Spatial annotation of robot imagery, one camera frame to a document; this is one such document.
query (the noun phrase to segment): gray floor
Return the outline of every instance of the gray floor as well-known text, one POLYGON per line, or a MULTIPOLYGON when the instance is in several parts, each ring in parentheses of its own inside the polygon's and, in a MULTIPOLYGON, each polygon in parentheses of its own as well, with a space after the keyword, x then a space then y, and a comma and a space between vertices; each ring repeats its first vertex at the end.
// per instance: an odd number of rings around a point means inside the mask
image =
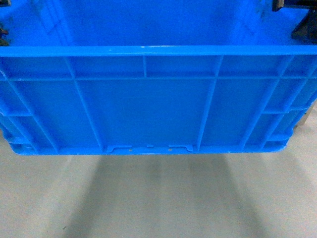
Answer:
POLYGON ((1 237, 316 238, 317 111, 286 150, 21 157, 0 140, 1 237))

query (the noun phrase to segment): blue plastic crate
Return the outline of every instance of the blue plastic crate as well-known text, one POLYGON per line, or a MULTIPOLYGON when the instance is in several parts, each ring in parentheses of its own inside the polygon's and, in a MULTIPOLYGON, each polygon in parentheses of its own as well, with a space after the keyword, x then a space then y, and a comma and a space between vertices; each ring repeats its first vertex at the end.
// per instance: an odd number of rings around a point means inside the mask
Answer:
POLYGON ((24 155, 281 150, 317 98, 317 46, 290 38, 306 12, 12 1, 0 8, 0 127, 24 155))

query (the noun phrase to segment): crate rim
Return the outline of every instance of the crate rim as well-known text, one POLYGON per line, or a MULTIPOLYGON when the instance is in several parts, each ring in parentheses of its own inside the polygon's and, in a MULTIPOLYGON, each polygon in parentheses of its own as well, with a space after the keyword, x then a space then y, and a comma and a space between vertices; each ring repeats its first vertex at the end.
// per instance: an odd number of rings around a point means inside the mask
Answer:
POLYGON ((317 55, 307 46, 64 46, 1 47, 0 57, 292 56, 317 55))

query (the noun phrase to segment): black object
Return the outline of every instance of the black object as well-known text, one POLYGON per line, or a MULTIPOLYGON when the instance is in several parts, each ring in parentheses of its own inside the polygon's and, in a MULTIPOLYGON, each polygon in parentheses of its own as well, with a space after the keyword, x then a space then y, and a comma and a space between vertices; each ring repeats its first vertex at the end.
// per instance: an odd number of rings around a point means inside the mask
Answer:
POLYGON ((11 0, 0 0, 0 7, 11 6, 11 0))
POLYGON ((282 7, 317 9, 317 0, 273 0, 273 11, 279 11, 282 7))
POLYGON ((317 0, 273 0, 272 11, 283 7, 309 9, 292 32, 292 39, 317 44, 317 0))
POLYGON ((292 39, 317 43, 317 11, 310 10, 292 32, 292 39))

